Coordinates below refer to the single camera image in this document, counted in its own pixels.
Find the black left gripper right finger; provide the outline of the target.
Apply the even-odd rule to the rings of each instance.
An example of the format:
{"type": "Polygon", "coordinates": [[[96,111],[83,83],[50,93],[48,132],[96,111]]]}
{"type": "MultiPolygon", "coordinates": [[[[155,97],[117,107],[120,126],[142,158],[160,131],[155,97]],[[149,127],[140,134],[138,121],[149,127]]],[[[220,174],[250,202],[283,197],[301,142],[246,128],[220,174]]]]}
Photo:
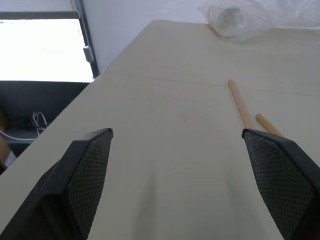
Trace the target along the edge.
{"type": "Polygon", "coordinates": [[[285,240],[320,238],[320,168],[292,140],[244,129],[258,191],[285,240]]]}

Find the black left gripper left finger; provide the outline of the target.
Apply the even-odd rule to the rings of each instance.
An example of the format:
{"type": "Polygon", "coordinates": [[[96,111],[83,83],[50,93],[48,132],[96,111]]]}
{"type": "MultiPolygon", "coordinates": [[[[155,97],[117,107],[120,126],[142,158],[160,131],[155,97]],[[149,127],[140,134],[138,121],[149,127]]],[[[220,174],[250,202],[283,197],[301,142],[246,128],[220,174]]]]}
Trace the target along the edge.
{"type": "Polygon", "coordinates": [[[86,240],[102,197],[111,128],[74,140],[0,234],[2,240],[86,240]]]}

